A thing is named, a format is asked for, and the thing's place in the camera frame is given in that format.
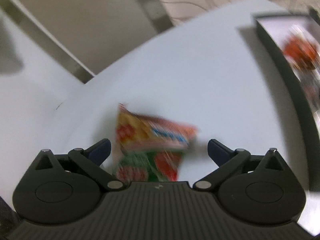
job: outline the metal pin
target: metal pin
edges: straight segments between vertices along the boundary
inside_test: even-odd
[[[107,186],[112,189],[118,189],[118,188],[123,187],[123,183],[118,180],[112,180],[112,181],[108,182]]]
[[[201,188],[201,189],[207,189],[207,188],[211,187],[211,185],[212,184],[206,180],[201,180],[201,181],[196,182],[196,187]]]

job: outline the colorful packaging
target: colorful packaging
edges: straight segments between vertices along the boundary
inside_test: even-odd
[[[185,150],[196,132],[194,126],[132,114],[120,105],[116,141],[124,154],[146,150]]]
[[[196,127],[119,108],[116,143],[125,155],[114,175],[124,183],[177,181],[183,151],[195,138]]]
[[[126,155],[114,170],[124,183],[130,181],[177,181],[182,152],[152,151]]]

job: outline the ridged surface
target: ridged surface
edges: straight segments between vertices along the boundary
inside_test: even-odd
[[[210,193],[194,191],[186,182],[134,182],[124,191],[106,194],[96,210],[77,222],[50,227],[23,222],[8,238],[308,240],[312,237],[293,222],[274,228],[242,223],[225,214]]]

